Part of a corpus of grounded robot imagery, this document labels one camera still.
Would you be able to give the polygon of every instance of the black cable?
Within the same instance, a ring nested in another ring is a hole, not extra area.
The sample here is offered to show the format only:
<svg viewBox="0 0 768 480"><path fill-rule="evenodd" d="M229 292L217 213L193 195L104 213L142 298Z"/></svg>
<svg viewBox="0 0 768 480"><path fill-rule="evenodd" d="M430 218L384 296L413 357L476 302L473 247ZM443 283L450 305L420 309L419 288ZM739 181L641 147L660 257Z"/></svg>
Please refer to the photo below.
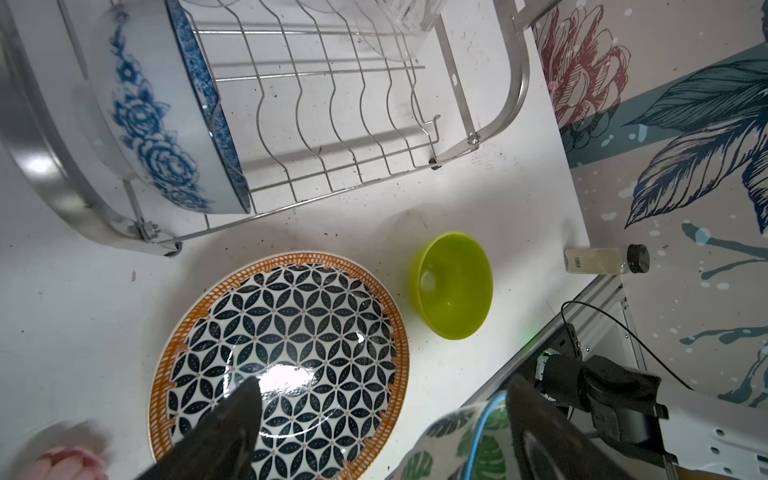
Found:
<svg viewBox="0 0 768 480"><path fill-rule="evenodd" d="M677 381L678 381L678 382L682 383L682 384L685 386L685 388L687 388L687 389L689 389L689 390L693 390L693 389L692 389L692 388L691 388L691 387L690 387L690 386L689 386L687 383L685 383L685 382L683 381L683 379L682 379L682 378L680 378L679 376L675 375L675 372L673 372L672 370L670 370L670 368L669 368L668 366L664 365L664 362L662 362L662 361L659 359L659 357L657 357L657 356L656 356L656 355L655 355L653 352L651 352L651 350L650 350L650 349L649 349L647 346L645 346L645 343L643 343L643 342L642 342L640 339L638 339L638 338L637 338L637 335L635 335L634 333L632 333L632 332L631 332L631 331L630 331L630 330L629 330L629 329L628 329L626 326L624 326L624 324L623 324L623 323L621 323L621 322L619 322L618 320L616 320L616 319L614 318L614 316L612 316L610 313L608 313L608 312L606 312L606 311L604 311L604 310L602 310L602 309L600 309L600 308L597 308L597 307L596 307L596 306L594 306L594 305L591 305L591 304L589 304L589 303L586 303L586 302L580 302L580 301L578 301L578 300L569 300L569 301L567 301L567 302L564 302L562 305L560 305L560 316L562 317L562 319L563 319L563 323L565 324L565 329L568 329L568 322L565 320L565 313L564 313L564 312L565 312L565 307L566 307L566 306L567 306L569 303L577 303L577 304L579 304L579 305L584 305L584 306L588 306L588 307L590 307L590 308L593 308L593 309L597 310L598 312L602 313L603 315L605 315L606 317L608 317L609 319L611 319L611 320L613 320L614 322L616 322L616 324L617 324L617 325L619 325L621 328L623 328L624 330L626 330L626 331L627 331L627 333L629 333L630 335L632 335L632 338L634 338L635 340L637 340L637 343L640 343L640 345L641 345L641 346L642 346L642 347L645 349L645 351L646 351L646 352L648 352L648 353L650 353L650 356L654 357L654 358L656 359L656 361L657 361L657 362L659 362L659 363L661 364L661 366L663 366L663 367L664 367L664 369L665 369L665 370L667 370L667 371L668 371L668 372L669 372L669 373L670 373L670 374L671 374L671 375L672 375L672 376L673 376L675 379L677 379Z"/></svg>

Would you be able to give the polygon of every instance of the floral wallpaper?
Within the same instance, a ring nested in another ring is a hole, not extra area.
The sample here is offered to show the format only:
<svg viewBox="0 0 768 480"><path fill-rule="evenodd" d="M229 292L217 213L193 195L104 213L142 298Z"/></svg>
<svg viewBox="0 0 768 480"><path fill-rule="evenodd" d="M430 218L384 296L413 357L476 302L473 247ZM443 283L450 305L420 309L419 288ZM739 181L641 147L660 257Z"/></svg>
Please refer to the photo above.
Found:
<svg viewBox="0 0 768 480"><path fill-rule="evenodd" d="M623 278L638 333L768 408L768 0L729 6L567 0L534 33L591 242L655 252Z"/></svg>

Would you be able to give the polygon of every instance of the black bottle cap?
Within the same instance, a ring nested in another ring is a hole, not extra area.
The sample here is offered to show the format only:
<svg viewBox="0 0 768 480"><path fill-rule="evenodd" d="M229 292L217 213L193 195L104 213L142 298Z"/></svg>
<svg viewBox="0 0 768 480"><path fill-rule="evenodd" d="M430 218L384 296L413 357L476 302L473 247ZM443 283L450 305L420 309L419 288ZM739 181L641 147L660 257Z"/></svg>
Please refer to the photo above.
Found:
<svg viewBox="0 0 768 480"><path fill-rule="evenodd" d="M646 273L650 270L650 254L645 245L633 244L627 248L627 262L632 273Z"/></svg>

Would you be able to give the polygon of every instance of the blue cable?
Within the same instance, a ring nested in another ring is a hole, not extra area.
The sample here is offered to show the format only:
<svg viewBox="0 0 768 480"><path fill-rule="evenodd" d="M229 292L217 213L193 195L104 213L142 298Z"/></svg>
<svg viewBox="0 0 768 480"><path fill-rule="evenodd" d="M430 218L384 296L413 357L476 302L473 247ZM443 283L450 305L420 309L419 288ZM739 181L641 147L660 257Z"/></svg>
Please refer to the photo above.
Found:
<svg viewBox="0 0 768 480"><path fill-rule="evenodd" d="M469 459L467 460L467 469L464 472L464 480L470 480L472 477L472 468L475 466L475 456L477 455L478 448L480 446L480 438L482 438L482 431L485 429L485 423L488 421L488 417L491 416L493 409L500 403L507 399L507 392L501 392L497 396L488 402L485 409L480 415L480 421L477 424L477 432L475 432L475 438L472 440L472 450L469 452Z"/></svg>

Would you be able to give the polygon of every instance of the lime green bowl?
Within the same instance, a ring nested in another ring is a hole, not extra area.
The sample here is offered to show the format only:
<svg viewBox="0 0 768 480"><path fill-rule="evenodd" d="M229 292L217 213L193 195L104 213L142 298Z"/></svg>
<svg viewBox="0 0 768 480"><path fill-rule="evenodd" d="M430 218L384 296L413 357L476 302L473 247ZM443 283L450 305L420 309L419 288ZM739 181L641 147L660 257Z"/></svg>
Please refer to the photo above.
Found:
<svg viewBox="0 0 768 480"><path fill-rule="evenodd" d="M491 308L491 265L475 239L447 232L416 256L409 289L429 328L446 339L464 339L480 328Z"/></svg>

